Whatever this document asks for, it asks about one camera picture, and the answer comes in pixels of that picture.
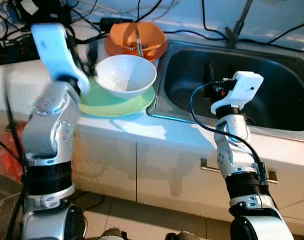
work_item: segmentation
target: white cabinet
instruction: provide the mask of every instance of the white cabinet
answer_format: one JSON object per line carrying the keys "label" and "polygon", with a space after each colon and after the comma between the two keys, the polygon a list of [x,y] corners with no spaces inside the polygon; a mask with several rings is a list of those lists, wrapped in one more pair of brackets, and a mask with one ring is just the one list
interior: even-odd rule
{"label": "white cabinet", "polygon": [[207,217],[210,183],[200,169],[200,158],[197,153],[138,143],[138,202]]}
{"label": "white cabinet", "polygon": [[78,189],[136,200],[136,143],[77,131],[72,159]]}
{"label": "white cabinet", "polygon": [[[137,200],[140,203],[232,221],[221,173],[201,169],[201,158],[217,167],[216,157],[138,143]],[[278,183],[270,191],[295,234],[304,235],[304,167],[265,160]]]}

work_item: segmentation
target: sink basin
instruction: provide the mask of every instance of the sink basin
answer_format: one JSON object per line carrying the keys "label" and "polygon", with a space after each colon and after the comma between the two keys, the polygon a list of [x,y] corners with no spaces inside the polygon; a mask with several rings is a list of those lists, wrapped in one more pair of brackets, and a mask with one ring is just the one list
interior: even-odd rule
{"label": "sink basin", "polygon": [[[231,78],[236,71],[253,71],[264,77],[256,96],[242,110],[252,132],[292,138],[304,131],[304,61],[297,57],[230,50],[199,44],[169,42],[160,60],[154,87],[157,97],[148,108],[152,116],[192,122],[189,100],[203,83],[204,65],[211,63],[214,80]],[[199,118],[212,126],[211,101],[200,90],[194,98]]]}

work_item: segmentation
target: kitchen counter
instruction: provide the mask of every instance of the kitchen counter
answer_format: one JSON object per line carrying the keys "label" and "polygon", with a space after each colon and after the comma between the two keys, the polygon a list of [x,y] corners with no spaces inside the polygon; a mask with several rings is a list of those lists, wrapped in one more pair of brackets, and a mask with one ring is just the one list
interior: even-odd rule
{"label": "kitchen counter", "polygon": [[[104,41],[105,39],[102,39],[99,42],[99,60],[108,57]],[[81,58],[84,57],[84,53],[84,49],[81,48]],[[2,110],[5,109],[2,91],[4,69],[5,66],[0,66]],[[33,60],[10,64],[7,72],[13,111],[20,114],[19,118],[27,119],[33,102],[50,81],[47,70],[40,60]],[[82,131],[97,133],[102,137],[168,146],[187,152],[211,153],[212,156],[216,154],[213,133],[203,130],[196,124],[149,116],[146,110],[122,117],[96,117],[84,114],[78,121],[78,127]],[[304,166],[304,142],[252,134],[251,144],[262,159]]]}

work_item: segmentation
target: black cable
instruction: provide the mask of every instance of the black cable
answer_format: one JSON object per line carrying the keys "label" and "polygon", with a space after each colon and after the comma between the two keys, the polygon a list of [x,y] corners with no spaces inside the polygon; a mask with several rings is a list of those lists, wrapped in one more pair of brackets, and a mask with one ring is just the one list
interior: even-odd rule
{"label": "black cable", "polygon": [[304,53],[304,50],[300,50],[300,49],[296,49],[296,48],[292,48],[292,47],[287,47],[287,46],[281,46],[281,45],[277,45],[277,44],[267,44],[266,42],[260,42],[260,41],[256,41],[256,40],[252,40],[252,39],[248,39],[248,38],[242,38],[238,40],[239,42],[244,42],[244,43],[252,43],[252,44],[258,44],[258,45],[262,45],[262,46],[273,46],[279,49],[285,49],[285,50],[291,50],[291,51],[295,51],[298,53]]}
{"label": "black cable", "polygon": [[5,23],[5,33],[3,35],[3,37],[1,39],[5,39],[6,38],[6,35],[7,35],[7,32],[8,32],[8,24],[7,22],[5,21],[5,19],[0,15],[0,18],[3,20],[3,22]]}
{"label": "black cable", "polygon": [[91,21],[87,20],[85,17],[82,16],[77,10],[70,8],[71,11],[75,12],[77,15],[79,15],[84,21],[86,21],[89,25],[91,25],[93,28],[95,28],[99,33],[101,33],[101,30],[95,26]]}
{"label": "black cable", "polygon": [[64,23],[63,25],[71,32],[72,37],[75,38],[75,31],[74,31],[74,29],[72,28],[72,26],[69,25],[69,24],[65,24],[65,23]]}
{"label": "black cable", "polygon": [[2,143],[1,141],[0,141],[0,146],[2,147],[2,148],[4,148],[5,150],[7,150],[7,152],[9,153],[9,154],[11,154],[19,163],[20,163],[20,160],[18,159],[18,157],[17,157],[17,155],[8,147],[8,146],[6,146],[4,143]]}
{"label": "black cable", "polygon": [[74,4],[73,6],[68,5],[68,7],[73,9],[73,8],[77,7],[79,3],[80,3],[80,2],[77,1],[76,4]]}
{"label": "black cable", "polygon": [[75,201],[76,199],[79,199],[80,197],[82,197],[88,193],[89,193],[88,191],[84,191],[84,192],[80,193],[79,195],[75,196],[74,198],[72,198],[72,201]]}
{"label": "black cable", "polygon": [[7,46],[10,46],[11,44],[15,44],[20,38],[25,38],[25,37],[30,37],[30,36],[31,36],[31,33],[23,34],[23,35],[15,37],[15,38],[12,38],[10,40],[4,40],[4,43]]}
{"label": "black cable", "polygon": [[14,228],[14,224],[15,224],[15,220],[16,220],[18,211],[21,207],[21,204],[22,204],[23,200],[24,200],[24,185],[23,185],[21,193],[18,196],[18,199],[15,203],[14,209],[12,211],[11,218],[8,222],[7,229],[6,229],[5,240],[13,240],[12,232],[13,232],[13,228]]}
{"label": "black cable", "polygon": [[[10,50],[11,50],[11,48],[9,48],[8,51],[7,51],[5,64],[7,64],[8,55],[10,53]],[[14,143],[15,143],[15,147],[16,147],[16,150],[17,150],[17,153],[18,153],[19,160],[20,160],[20,162],[23,166],[23,175],[25,175],[24,152],[23,152],[23,148],[21,146],[20,140],[19,140],[18,135],[17,135],[16,122],[14,121],[12,110],[11,110],[9,100],[8,100],[8,90],[7,90],[8,82],[7,82],[7,70],[6,69],[5,69],[5,73],[3,74],[3,77],[4,77],[3,81],[4,81],[4,96],[5,96],[4,101],[5,101],[8,121],[10,123],[9,126],[10,126],[10,129],[11,129],[11,132],[12,132],[12,137],[14,139]],[[7,225],[6,235],[5,235],[6,240],[11,240],[12,239],[12,232],[13,232],[13,228],[14,228],[14,224],[15,224],[15,219],[17,217],[20,206],[23,203],[24,193],[25,193],[25,187],[24,187],[24,181],[23,181],[22,191],[21,191],[20,196],[18,197],[18,199],[15,203],[15,207],[13,209],[10,221]]]}
{"label": "black cable", "polygon": [[136,19],[137,22],[140,19],[140,3],[141,3],[141,0],[138,0],[138,2],[137,2],[137,19]]}
{"label": "black cable", "polygon": [[0,18],[4,21],[5,23],[5,34],[2,38],[5,38],[8,32],[8,24],[10,24],[11,26],[13,26],[15,29],[19,30],[19,28],[17,26],[15,26],[13,23],[11,23],[9,20],[7,20],[6,18],[2,17],[2,15],[0,15]]}
{"label": "black cable", "polygon": [[92,208],[94,208],[94,207],[97,207],[97,206],[101,205],[101,204],[104,202],[104,200],[105,200],[105,195],[103,195],[103,198],[102,198],[102,200],[101,200],[99,203],[97,203],[97,204],[95,204],[95,205],[93,205],[93,206],[90,206],[90,207],[87,207],[87,208],[83,209],[82,212],[84,213],[85,211],[88,211],[88,210],[90,210],[90,209],[92,209]]}
{"label": "black cable", "polygon": [[143,16],[139,17],[135,22],[139,22],[141,21],[143,18],[149,16],[157,7],[159,4],[161,4],[162,0],[159,0],[153,7],[150,11],[148,11],[146,14],[144,14]]}
{"label": "black cable", "polygon": [[[6,60],[5,60],[5,64],[7,64],[7,60],[8,60],[8,54],[10,52],[11,48],[8,49],[7,51],[7,56],[6,56]],[[14,140],[14,144],[16,147],[16,151],[18,154],[18,158],[20,160],[20,162],[23,164],[23,159],[24,159],[24,152],[23,152],[23,147],[21,145],[21,142],[18,138],[17,135],[17,131],[16,131],[16,122],[13,118],[13,113],[11,110],[11,106],[9,103],[9,99],[8,99],[8,81],[7,81],[7,70],[5,70],[6,72],[4,73],[4,102],[5,102],[5,106],[6,106],[6,112],[7,112],[7,118],[9,121],[9,126],[12,132],[12,136],[13,136],[13,140]]]}
{"label": "black cable", "polygon": [[108,36],[107,34],[108,34],[108,32],[103,32],[102,34],[90,37],[90,38],[85,39],[85,40],[75,39],[75,43],[76,44],[89,44],[89,43],[91,43],[93,41],[106,38]]}
{"label": "black cable", "polygon": [[204,129],[207,130],[207,131],[210,131],[210,132],[213,132],[213,133],[217,133],[217,134],[222,134],[222,135],[228,136],[228,137],[230,137],[230,138],[234,138],[234,139],[236,139],[236,140],[242,142],[242,143],[243,143],[245,146],[247,146],[247,147],[249,148],[249,150],[252,152],[253,157],[254,157],[254,160],[255,160],[255,163],[257,163],[257,164],[258,164],[258,163],[261,163],[260,157],[258,156],[257,152],[256,152],[256,151],[254,150],[254,148],[253,148],[248,142],[246,142],[244,139],[242,139],[241,137],[236,136],[236,135],[234,135],[234,134],[231,134],[231,133],[229,133],[229,132],[220,131],[220,130],[217,130],[217,129],[210,128],[210,127],[204,125],[203,123],[201,123],[201,122],[197,119],[197,117],[196,117],[196,115],[195,115],[195,112],[194,112],[194,108],[193,108],[193,98],[194,98],[194,95],[195,95],[195,93],[196,93],[198,90],[200,90],[200,89],[202,89],[202,88],[204,88],[204,87],[206,87],[206,86],[208,86],[208,85],[212,85],[213,83],[215,83],[215,82],[214,82],[214,81],[211,81],[211,82],[205,83],[205,84],[203,84],[203,85],[198,86],[198,87],[193,91],[193,93],[192,93],[192,95],[191,95],[191,98],[190,98],[190,111],[191,111],[191,114],[192,114],[192,116],[193,116],[193,119],[195,120],[195,122],[196,122],[198,125],[200,125],[202,128],[204,128]]}
{"label": "black cable", "polygon": [[[207,31],[209,31],[209,32],[217,33],[217,34],[219,34],[220,36],[222,36],[223,39],[226,40],[227,37],[226,37],[224,34],[222,34],[220,31],[213,30],[213,29],[209,29],[209,28],[206,27],[206,22],[205,22],[205,3],[204,3],[204,0],[202,0],[202,12],[203,12],[202,17],[203,17],[203,26],[204,26],[204,29],[207,30]],[[209,38],[206,38],[206,39],[208,39],[208,40],[221,40],[221,39],[210,38],[210,37],[209,37]]]}
{"label": "black cable", "polygon": [[7,33],[6,35],[4,35],[4,39],[7,39],[8,38],[8,36],[10,36],[10,35],[12,35],[12,34],[15,34],[15,33],[17,33],[17,32],[19,32],[20,30],[14,30],[14,31],[11,31],[11,32],[9,32],[9,33]]}
{"label": "black cable", "polygon": [[93,12],[93,10],[94,10],[96,4],[97,4],[97,0],[95,0],[94,4],[93,4],[93,6],[92,6],[91,11],[90,11],[89,13],[87,13],[84,17],[89,16],[89,15]]}
{"label": "black cable", "polygon": [[223,38],[210,38],[210,37],[207,37],[207,36],[204,36],[198,32],[195,32],[195,31],[189,31],[189,30],[177,30],[177,31],[165,31],[164,32],[165,34],[176,34],[176,33],[191,33],[191,34],[196,34],[198,36],[201,36],[207,40],[211,40],[211,41],[221,41],[221,40],[224,40]]}
{"label": "black cable", "polygon": [[286,32],[284,32],[284,33],[280,34],[280,35],[279,35],[279,36],[277,36],[276,38],[274,38],[274,39],[272,39],[272,40],[268,41],[266,44],[268,44],[268,45],[269,45],[269,44],[271,44],[271,43],[275,42],[276,40],[280,39],[282,36],[284,36],[284,35],[286,35],[286,34],[288,34],[288,33],[292,32],[292,31],[294,31],[294,30],[296,30],[296,29],[300,29],[300,28],[302,28],[303,26],[304,26],[304,23],[302,23],[302,24],[300,24],[300,25],[298,25],[298,26],[296,26],[296,27],[293,27],[293,28],[291,28],[291,29],[287,30]]}

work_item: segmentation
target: green plate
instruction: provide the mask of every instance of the green plate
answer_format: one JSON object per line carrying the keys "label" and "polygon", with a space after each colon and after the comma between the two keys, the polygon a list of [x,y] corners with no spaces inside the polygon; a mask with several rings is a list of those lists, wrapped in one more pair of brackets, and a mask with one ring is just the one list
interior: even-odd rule
{"label": "green plate", "polygon": [[141,111],[148,107],[155,97],[153,87],[141,96],[131,99],[119,99],[104,91],[98,84],[91,84],[87,95],[82,95],[81,112],[100,117],[119,117]]}

